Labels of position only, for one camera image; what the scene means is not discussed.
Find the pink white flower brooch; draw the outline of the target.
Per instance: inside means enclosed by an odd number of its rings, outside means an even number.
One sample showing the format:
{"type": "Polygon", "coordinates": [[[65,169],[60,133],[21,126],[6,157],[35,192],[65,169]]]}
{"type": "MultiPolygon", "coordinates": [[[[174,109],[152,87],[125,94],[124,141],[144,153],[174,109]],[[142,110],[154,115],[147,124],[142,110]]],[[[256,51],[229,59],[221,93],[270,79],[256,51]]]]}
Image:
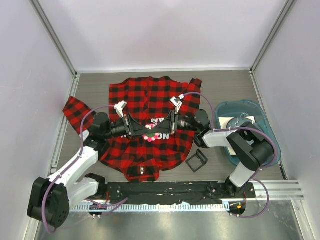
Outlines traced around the pink white flower brooch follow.
{"type": "Polygon", "coordinates": [[[151,143],[158,140],[160,138],[160,134],[156,132],[151,132],[148,134],[144,134],[142,137],[145,141],[151,143]]]}

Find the red black plaid shirt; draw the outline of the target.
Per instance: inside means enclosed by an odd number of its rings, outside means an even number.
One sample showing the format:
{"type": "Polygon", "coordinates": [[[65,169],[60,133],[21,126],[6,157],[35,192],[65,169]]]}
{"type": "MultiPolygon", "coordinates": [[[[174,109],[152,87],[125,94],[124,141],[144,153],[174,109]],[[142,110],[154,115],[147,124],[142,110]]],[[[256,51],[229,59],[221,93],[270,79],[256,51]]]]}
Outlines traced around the red black plaid shirt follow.
{"type": "MultiPolygon", "coordinates": [[[[131,114],[144,127],[155,127],[175,109],[170,99],[181,94],[184,98],[179,113],[193,117],[200,107],[201,86],[202,82],[197,78],[190,82],[177,82],[167,76],[128,78],[109,86],[109,104],[125,101],[124,114],[131,114]]],[[[66,102],[63,113],[78,134],[88,131],[97,114],[73,96],[66,102]]],[[[110,109],[109,119],[114,123],[120,117],[110,109]]],[[[186,160],[195,133],[178,130],[175,134],[159,134],[159,139],[153,142],[147,142],[143,136],[109,138],[99,159],[104,165],[123,173],[129,182],[154,182],[160,172],[172,170],[186,160]]]]}

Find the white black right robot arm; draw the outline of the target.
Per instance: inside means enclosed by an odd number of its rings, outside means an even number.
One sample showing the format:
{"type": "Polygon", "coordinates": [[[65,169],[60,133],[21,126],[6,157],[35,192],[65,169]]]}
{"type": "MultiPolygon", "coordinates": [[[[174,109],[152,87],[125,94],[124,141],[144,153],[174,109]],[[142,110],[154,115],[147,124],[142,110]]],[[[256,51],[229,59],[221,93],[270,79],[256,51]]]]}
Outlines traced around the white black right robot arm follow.
{"type": "Polygon", "coordinates": [[[178,130],[192,131],[195,132],[194,142],[200,148],[232,148],[239,164],[225,180],[223,193],[233,198],[241,195],[258,170],[269,159],[276,159],[278,155],[272,139],[252,123],[247,121],[234,128],[211,129],[211,121],[203,109],[196,111],[193,117],[171,111],[167,118],[149,129],[165,134],[175,134],[178,130]]]}

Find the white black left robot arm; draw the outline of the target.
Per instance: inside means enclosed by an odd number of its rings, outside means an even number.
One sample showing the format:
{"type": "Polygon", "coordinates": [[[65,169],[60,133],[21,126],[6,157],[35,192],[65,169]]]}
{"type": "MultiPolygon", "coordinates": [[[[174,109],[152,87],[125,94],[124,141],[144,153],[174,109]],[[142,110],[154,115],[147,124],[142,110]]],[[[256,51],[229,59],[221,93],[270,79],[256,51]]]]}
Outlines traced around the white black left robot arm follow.
{"type": "Polygon", "coordinates": [[[75,156],[54,174],[34,181],[27,215],[57,229],[77,204],[88,198],[102,199],[107,192],[105,178],[94,173],[83,179],[80,177],[98,162],[108,139],[124,135],[139,137],[147,135],[150,130],[150,126],[139,124],[131,115],[111,122],[106,113],[95,114],[88,128],[88,137],[80,135],[80,149],[75,156]]]}

